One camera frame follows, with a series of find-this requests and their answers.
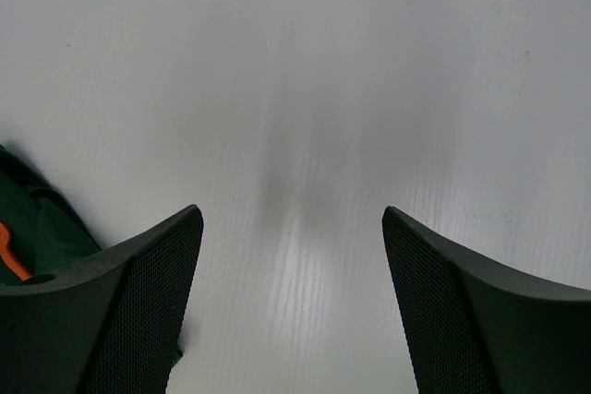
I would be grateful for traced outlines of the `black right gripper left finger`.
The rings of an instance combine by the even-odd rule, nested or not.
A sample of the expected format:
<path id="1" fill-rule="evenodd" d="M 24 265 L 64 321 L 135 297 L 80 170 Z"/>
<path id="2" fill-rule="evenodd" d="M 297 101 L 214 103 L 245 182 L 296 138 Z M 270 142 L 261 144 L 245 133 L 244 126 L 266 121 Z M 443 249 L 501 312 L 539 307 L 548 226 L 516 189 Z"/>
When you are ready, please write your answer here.
<path id="1" fill-rule="evenodd" d="M 203 232 L 188 206 L 148 231 L 1 289 L 5 393 L 163 393 Z"/>

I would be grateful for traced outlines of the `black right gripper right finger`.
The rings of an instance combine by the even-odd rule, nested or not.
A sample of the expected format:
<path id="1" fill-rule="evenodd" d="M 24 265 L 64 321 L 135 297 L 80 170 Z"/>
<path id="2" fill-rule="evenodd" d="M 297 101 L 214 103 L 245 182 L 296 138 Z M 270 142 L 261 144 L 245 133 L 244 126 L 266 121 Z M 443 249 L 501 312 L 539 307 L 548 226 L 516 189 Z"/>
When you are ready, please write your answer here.
<path id="1" fill-rule="evenodd" d="M 382 217 L 421 393 L 586 393 L 590 293 L 485 257 L 401 210 Z"/>

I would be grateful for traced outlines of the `orange plastic fork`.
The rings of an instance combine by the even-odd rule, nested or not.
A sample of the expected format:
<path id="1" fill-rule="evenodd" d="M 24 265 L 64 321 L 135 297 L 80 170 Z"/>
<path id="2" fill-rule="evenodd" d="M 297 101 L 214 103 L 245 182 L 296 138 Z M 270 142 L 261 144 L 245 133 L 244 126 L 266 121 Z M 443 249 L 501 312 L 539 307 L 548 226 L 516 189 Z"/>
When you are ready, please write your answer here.
<path id="1" fill-rule="evenodd" d="M 21 281 L 26 281 L 32 277 L 29 270 L 19 261 L 11 248 L 12 234 L 4 223 L 0 223 L 0 248 L 1 259 L 7 268 L 15 274 Z"/>

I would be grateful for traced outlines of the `green cloth napkin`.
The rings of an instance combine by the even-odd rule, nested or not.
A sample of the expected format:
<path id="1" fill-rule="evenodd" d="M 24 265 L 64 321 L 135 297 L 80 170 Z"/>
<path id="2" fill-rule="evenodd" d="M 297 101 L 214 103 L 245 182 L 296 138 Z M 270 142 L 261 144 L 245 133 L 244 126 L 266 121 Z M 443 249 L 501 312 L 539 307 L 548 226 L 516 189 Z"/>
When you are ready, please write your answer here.
<path id="1" fill-rule="evenodd" d="M 41 274 L 101 251 L 65 198 L 25 162 L 1 149 L 1 222 L 29 273 Z"/>

